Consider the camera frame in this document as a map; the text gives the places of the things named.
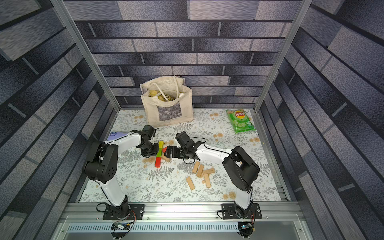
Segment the green block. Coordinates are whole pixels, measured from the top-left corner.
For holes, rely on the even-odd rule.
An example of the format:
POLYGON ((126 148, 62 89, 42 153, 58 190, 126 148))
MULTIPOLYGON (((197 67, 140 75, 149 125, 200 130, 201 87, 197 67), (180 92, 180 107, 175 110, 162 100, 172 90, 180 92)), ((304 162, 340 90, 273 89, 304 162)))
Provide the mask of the green block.
POLYGON ((162 154, 163 154, 162 148, 159 148, 159 151, 157 152, 156 157, 160 158, 162 156, 162 154))

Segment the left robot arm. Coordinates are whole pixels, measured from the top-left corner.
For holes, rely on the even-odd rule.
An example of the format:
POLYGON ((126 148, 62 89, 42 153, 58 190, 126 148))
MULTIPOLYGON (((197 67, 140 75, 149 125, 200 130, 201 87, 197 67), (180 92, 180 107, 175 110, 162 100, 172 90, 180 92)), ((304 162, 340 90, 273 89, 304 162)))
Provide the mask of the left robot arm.
POLYGON ((123 152, 138 148, 145 158, 155 157, 159 144, 151 143, 156 129, 145 125, 142 130, 132 130, 128 134, 110 134, 105 142, 91 144, 83 172, 89 180, 96 182, 107 198, 105 213, 114 219, 125 219, 131 212, 129 199, 121 190, 116 177, 118 156, 123 152))

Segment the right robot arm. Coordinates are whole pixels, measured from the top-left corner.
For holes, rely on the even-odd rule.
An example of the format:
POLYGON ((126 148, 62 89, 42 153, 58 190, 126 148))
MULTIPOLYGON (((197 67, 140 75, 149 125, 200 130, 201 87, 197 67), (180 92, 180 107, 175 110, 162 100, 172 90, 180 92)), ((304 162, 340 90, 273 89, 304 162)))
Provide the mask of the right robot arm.
POLYGON ((231 182, 237 187, 233 212, 240 219, 256 216, 253 207, 252 184, 258 178, 260 167, 240 146, 233 149, 210 147, 206 143, 195 142, 186 132, 176 134, 179 146, 168 146, 163 153, 166 158, 222 164, 231 182))

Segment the wooden block top horizontal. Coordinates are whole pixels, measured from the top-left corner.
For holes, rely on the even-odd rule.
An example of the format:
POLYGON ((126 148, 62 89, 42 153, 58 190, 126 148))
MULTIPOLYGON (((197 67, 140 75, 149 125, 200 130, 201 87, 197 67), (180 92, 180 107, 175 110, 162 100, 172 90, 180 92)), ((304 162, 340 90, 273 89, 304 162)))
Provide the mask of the wooden block top horizontal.
POLYGON ((204 175, 209 175, 209 174, 213 174, 213 173, 215 173, 215 169, 214 168, 203 170, 203 174, 204 175))

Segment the wooden block bottom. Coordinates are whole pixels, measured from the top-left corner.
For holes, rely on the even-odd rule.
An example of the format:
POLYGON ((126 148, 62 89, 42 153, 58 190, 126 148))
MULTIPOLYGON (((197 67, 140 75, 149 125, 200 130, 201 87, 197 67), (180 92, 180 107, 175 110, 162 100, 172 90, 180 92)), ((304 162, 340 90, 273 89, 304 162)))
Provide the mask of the wooden block bottom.
POLYGON ((188 183, 188 186, 189 186, 190 190, 193 191, 195 189, 195 185, 194 185, 191 177, 186 177, 186 181, 188 183))

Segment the purple tissue pack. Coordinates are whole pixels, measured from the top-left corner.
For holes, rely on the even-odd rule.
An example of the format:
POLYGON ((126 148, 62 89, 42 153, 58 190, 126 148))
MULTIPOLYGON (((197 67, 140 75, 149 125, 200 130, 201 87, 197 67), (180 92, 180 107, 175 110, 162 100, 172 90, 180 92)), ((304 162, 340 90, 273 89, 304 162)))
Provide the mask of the purple tissue pack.
POLYGON ((124 136, 127 136, 128 133, 122 133, 122 132, 111 132, 107 138, 107 141, 114 141, 117 139, 120 139, 124 136))

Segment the beige canvas tote bag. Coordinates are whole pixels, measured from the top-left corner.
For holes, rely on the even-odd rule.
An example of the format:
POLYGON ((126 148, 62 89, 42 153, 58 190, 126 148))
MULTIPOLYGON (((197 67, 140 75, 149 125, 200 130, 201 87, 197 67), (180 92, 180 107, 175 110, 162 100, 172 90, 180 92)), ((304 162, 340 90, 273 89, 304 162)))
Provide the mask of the beige canvas tote bag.
POLYGON ((140 85, 148 124, 165 127, 194 120, 192 89, 185 79, 163 76, 140 85))

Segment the green chips bag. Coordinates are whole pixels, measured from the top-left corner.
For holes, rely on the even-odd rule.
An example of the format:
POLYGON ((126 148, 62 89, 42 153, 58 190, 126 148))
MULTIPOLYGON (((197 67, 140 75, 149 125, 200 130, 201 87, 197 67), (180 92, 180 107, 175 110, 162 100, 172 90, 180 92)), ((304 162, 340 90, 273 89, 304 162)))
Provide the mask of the green chips bag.
POLYGON ((244 109, 226 110, 226 113, 236 134, 256 130, 244 109))

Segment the left circuit board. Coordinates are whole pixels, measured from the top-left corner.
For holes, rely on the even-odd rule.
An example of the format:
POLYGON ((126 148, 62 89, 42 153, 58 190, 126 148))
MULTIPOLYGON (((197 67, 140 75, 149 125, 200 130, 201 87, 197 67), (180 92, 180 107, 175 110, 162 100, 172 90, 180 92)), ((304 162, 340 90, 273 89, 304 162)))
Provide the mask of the left circuit board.
POLYGON ((111 231, 112 232, 115 232, 115 231, 129 231, 130 228, 131 228, 131 224, 130 223, 118 223, 118 222, 115 222, 115 223, 112 223, 111 231))

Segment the circuit board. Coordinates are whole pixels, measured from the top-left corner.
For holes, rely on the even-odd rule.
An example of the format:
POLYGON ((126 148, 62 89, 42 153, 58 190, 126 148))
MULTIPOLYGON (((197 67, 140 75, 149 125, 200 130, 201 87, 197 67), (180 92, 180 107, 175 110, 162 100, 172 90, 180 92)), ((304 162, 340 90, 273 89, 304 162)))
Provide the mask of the circuit board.
POLYGON ((130 228, 131 228, 131 224, 130 223, 118 223, 118 222, 115 222, 115 223, 112 223, 111 231, 112 232, 115 232, 115 231, 129 231, 130 228))
POLYGON ((238 229, 240 233, 251 234, 254 231, 254 225, 251 222, 238 222, 238 229))

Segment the right circuit board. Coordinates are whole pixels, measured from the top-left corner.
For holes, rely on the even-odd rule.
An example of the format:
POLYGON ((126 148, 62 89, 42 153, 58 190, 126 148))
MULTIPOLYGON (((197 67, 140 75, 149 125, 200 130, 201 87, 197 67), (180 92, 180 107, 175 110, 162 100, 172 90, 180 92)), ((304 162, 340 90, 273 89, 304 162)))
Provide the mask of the right circuit board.
POLYGON ((238 222, 238 229, 240 233, 251 234, 254 231, 254 225, 251 222, 238 222))

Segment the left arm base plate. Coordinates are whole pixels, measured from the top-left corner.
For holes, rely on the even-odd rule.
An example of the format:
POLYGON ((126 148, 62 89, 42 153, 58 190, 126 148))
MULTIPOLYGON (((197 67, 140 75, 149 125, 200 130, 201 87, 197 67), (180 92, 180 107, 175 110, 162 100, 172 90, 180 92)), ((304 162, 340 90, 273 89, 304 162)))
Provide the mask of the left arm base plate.
POLYGON ((104 214, 103 220, 105 221, 142 220, 145 206, 144 204, 129 204, 120 208, 106 204, 106 209, 101 212, 104 214))

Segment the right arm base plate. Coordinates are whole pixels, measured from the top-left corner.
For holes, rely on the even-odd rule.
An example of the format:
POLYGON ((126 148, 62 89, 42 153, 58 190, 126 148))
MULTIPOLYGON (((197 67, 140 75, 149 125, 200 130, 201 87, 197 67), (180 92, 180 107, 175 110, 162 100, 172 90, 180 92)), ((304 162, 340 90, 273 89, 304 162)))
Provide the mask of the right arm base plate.
POLYGON ((221 213, 224 220, 236 219, 262 219, 262 212, 259 204, 250 204, 247 209, 242 209, 235 203, 221 204, 221 213))

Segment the aluminium front rail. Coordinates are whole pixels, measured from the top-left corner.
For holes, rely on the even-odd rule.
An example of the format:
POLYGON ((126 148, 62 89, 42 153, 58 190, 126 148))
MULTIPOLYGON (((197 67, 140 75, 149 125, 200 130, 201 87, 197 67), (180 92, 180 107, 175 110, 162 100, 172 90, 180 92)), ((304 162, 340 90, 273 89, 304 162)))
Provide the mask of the aluminium front rail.
MULTIPOLYGON (((220 222, 217 211, 221 202, 145 203, 141 223, 150 222, 220 222)), ((304 221, 297 202, 260 202, 262 218, 256 222, 304 221)), ((59 218, 60 223, 99 223, 103 213, 96 210, 97 203, 70 203, 59 218)))

